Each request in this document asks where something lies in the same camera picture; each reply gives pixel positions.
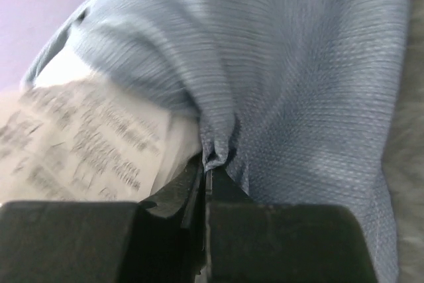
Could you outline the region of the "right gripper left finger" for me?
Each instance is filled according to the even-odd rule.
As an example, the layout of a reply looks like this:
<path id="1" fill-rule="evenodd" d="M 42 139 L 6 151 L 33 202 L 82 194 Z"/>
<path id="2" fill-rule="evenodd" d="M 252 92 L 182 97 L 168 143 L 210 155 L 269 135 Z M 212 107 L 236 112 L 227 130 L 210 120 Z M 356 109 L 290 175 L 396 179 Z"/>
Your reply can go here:
<path id="1" fill-rule="evenodd" d="M 203 266 L 203 167 L 135 202 L 10 201 L 2 282 L 193 282 Z"/>

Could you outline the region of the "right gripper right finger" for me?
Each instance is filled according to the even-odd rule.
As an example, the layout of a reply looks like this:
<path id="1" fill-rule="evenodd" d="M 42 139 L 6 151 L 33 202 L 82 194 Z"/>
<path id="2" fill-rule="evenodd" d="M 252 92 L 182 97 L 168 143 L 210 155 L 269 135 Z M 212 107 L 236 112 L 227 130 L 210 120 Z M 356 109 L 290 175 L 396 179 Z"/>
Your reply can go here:
<path id="1" fill-rule="evenodd" d="M 209 282 L 375 282 L 355 216 L 337 205 L 264 205 L 222 169 L 205 177 Z"/>

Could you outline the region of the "white pillow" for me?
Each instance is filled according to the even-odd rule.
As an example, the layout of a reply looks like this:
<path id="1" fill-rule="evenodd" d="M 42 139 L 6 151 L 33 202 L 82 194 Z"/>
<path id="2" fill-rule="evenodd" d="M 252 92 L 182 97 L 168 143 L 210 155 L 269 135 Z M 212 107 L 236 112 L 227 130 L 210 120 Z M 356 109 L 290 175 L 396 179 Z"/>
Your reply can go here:
<path id="1" fill-rule="evenodd" d="M 197 122 L 112 84 L 71 50 L 1 93 L 1 201 L 140 201 L 201 150 Z"/>

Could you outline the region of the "blue plaid pillowcase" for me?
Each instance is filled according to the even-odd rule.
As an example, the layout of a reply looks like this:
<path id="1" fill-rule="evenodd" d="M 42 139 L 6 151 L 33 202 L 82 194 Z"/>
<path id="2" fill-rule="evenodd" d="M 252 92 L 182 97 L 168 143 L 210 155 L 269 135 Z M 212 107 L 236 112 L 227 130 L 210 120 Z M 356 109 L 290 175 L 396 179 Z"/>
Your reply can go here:
<path id="1" fill-rule="evenodd" d="M 380 282 L 398 278 L 381 157 L 409 0 L 87 0 L 24 77 L 68 47 L 162 107 L 200 119 L 203 163 L 266 203 L 349 208 Z"/>

